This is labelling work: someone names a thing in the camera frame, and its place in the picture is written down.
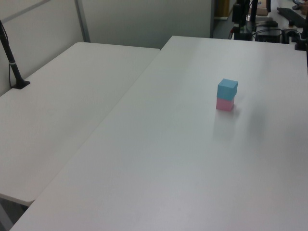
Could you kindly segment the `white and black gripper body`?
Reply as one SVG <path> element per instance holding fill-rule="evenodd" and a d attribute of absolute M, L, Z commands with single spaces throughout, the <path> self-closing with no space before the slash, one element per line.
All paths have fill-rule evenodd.
<path fill-rule="evenodd" d="M 242 27 L 249 12 L 249 0 L 237 0 L 233 5 L 232 22 Z"/>

